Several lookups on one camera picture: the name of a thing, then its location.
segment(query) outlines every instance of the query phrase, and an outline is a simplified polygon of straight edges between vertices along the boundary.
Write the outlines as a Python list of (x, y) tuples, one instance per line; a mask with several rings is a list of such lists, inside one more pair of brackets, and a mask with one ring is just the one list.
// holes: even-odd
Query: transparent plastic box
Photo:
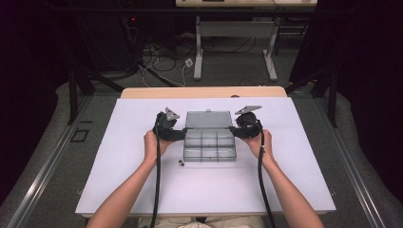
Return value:
[(229, 111), (189, 111), (184, 162), (234, 162), (237, 158)]

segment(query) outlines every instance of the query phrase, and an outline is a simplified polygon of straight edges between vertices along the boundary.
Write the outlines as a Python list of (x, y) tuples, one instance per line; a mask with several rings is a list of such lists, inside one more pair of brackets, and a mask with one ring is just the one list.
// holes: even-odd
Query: hand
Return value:
[[(274, 160), (273, 158), (273, 149), (272, 149), (272, 134), (268, 130), (263, 129), (263, 135), (264, 135), (264, 154), (263, 158), (267, 157), (271, 160)], [(259, 152), (260, 152), (260, 147), (261, 147), (261, 133), (257, 135), (257, 137), (252, 138), (252, 139), (242, 139), (246, 144), (249, 145), (249, 148), (252, 151), (252, 154), (258, 159), (259, 158)]]
[[(160, 140), (161, 156), (165, 153), (166, 148), (173, 142)], [(144, 162), (157, 161), (157, 136), (152, 130), (149, 130), (144, 135)]]

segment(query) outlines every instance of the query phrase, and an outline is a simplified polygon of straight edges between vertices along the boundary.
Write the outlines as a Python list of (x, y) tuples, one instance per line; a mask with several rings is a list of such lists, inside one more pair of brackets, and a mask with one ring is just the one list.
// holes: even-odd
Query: white plug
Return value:
[(186, 66), (187, 67), (191, 67), (191, 66), (193, 66), (193, 61), (192, 61), (192, 59), (187, 59), (186, 61), (184, 61), (184, 63), (186, 64)]

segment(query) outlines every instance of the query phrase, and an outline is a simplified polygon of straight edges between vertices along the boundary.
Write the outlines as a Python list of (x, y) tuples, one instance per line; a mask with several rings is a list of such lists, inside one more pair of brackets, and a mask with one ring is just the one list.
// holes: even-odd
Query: person's left arm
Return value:
[[(160, 141), (161, 156), (173, 142)], [(121, 227), (157, 160), (157, 139), (152, 131), (144, 135), (144, 160), (101, 204), (87, 227)]]

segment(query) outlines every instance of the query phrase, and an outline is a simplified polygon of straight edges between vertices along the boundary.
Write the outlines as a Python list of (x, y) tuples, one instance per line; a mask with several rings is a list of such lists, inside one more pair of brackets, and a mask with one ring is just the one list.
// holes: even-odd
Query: forearm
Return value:
[(121, 227), (154, 166), (154, 163), (144, 161), (109, 195), (87, 227)]
[(290, 227), (323, 227), (311, 204), (279, 168), (274, 160), (263, 160), (263, 167), (275, 187), (284, 216)]

